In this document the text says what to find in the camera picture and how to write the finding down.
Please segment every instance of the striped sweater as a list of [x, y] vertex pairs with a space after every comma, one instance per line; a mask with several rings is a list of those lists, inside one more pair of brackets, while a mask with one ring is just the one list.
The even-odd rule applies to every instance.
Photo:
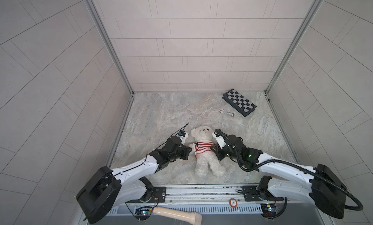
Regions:
[[212, 150], [210, 149], [212, 144], [214, 143], [208, 140], [203, 140], [202, 142], [194, 143], [195, 157], [197, 158], [197, 155], [203, 152], [212, 152]]

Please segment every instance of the folded chessboard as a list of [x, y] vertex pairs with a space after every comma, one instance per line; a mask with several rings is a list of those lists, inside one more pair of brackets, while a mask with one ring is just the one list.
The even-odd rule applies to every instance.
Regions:
[[255, 104], [253, 104], [251, 101], [246, 99], [234, 89], [231, 89], [224, 93], [223, 99], [243, 116], [249, 115], [256, 108]]

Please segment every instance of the teddy bear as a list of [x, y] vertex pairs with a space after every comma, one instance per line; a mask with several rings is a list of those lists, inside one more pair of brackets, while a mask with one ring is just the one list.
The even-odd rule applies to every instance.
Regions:
[[208, 164], [215, 176], [222, 176], [225, 173], [225, 168], [221, 166], [215, 153], [210, 149], [213, 144], [212, 134], [213, 130], [206, 125], [191, 130], [191, 136], [194, 137], [196, 143], [190, 144], [189, 147], [192, 148], [191, 153], [194, 153], [197, 159], [195, 173], [198, 176], [206, 176]]

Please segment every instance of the side wall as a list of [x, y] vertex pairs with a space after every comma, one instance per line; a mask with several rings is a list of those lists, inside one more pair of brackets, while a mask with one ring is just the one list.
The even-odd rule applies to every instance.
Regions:
[[346, 225], [373, 224], [372, 1], [325, 0], [269, 92], [301, 162], [329, 166], [364, 204]]
[[82, 0], [0, 0], [1, 224], [65, 224], [129, 92]]
[[134, 91], [265, 90], [313, 0], [94, 0]]

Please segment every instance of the teddy bear's face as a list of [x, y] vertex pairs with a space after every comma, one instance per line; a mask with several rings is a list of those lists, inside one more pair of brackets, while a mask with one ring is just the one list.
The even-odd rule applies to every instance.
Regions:
[[206, 126], [206, 125], [201, 125], [200, 127], [192, 129], [191, 135], [198, 142], [200, 140], [212, 140], [213, 132], [214, 131], [211, 129], [211, 127]]

